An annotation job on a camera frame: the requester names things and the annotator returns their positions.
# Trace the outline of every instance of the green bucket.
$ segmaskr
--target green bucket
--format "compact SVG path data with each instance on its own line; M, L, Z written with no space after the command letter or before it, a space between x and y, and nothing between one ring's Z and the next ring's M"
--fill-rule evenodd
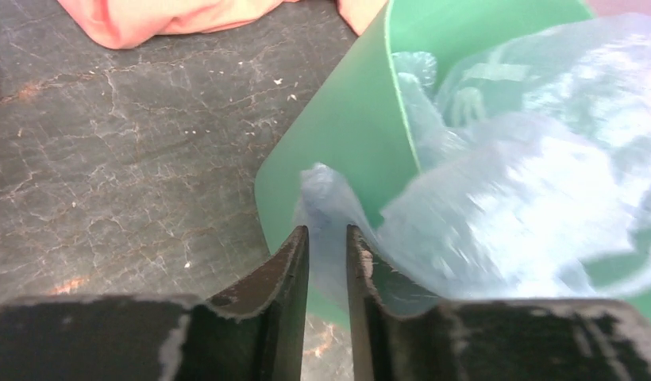
M393 52L432 53L439 84L464 57L591 17L579 0L390 0L258 171L256 203L269 251L294 228L299 174L315 163L346 177L373 227L381 222L381 208L418 174ZM345 311L314 290L308 309L349 324Z

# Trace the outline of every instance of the black marble table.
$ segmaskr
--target black marble table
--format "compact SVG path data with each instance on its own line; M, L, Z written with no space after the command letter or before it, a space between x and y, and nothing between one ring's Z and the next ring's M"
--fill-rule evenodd
M256 171L354 39L306 0L111 51L55 0L0 0L0 302L206 297L249 273L268 255ZM351 379L350 353L308 317L304 379Z

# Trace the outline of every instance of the pink surface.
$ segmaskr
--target pink surface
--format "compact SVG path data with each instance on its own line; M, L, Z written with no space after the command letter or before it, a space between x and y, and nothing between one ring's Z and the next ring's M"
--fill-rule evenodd
M209 33L246 25L282 2L299 0L59 0L92 40L133 48L158 34ZM342 17L361 34L386 0L339 0ZM651 0L587 0L600 16L651 14Z

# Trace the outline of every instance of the pink cloth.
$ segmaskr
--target pink cloth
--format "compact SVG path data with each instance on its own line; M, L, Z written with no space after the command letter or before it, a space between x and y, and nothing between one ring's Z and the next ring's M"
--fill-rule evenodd
M262 17L282 2L298 0L59 0L98 44L134 48L158 34L209 33ZM340 0L342 17L359 35L386 0Z

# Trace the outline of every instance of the plastic bag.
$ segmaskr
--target plastic bag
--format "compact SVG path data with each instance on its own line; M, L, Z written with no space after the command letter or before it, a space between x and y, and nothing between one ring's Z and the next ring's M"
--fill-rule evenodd
M650 291L651 17L510 41L458 63L434 94L437 64L394 54L423 173L377 230L341 175L323 164L303 173L295 222L310 228L313 284L346 310L354 224L393 267L446 298ZM621 258L639 265L590 271Z

